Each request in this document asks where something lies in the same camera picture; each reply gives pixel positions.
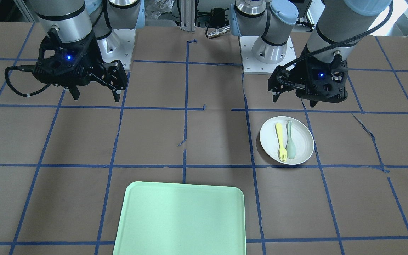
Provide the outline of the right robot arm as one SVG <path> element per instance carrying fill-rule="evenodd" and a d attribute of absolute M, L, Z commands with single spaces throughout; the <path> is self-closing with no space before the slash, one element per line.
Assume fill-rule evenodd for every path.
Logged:
<path fill-rule="evenodd" d="M 120 53 L 107 39 L 119 29 L 145 25 L 144 0 L 34 0 L 33 9 L 46 32 L 32 75 L 41 83 L 60 86 L 78 100 L 79 86 L 97 82 L 115 102 L 128 85 L 123 62 L 102 54 Z"/>

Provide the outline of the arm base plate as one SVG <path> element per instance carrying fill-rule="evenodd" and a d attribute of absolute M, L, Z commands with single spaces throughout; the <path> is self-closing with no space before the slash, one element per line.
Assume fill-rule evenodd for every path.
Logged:
<path fill-rule="evenodd" d="M 268 45 L 259 36 L 239 37 L 239 43 L 244 74 L 272 74 L 296 58 L 291 37 L 282 46 Z"/>
<path fill-rule="evenodd" d="M 120 60 L 125 71 L 130 71 L 134 45 L 135 29 L 115 29 L 107 37 L 98 39 L 101 56 L 106 63 Z"/>

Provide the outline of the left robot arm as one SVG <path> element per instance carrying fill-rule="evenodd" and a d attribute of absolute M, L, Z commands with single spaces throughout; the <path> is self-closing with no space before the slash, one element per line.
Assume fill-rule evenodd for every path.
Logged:
<path fill-rule="evenodd" d="M 267 90 L 277 102 L 280 95 L 295 91 L 310 101 L 340 103 L 347 99 L 347 58 L 358 42 L 381 28 L 391 17 L 391 0 L 324 0 L 324 10 L 299 57 L 280 64 L 268 79 Z M 256 36 L 254 55 L 268 63 L 270 49 L 283 49 L 299 11 L 288 0 L 236 0 L 229 8 L 234 36 Z"/>

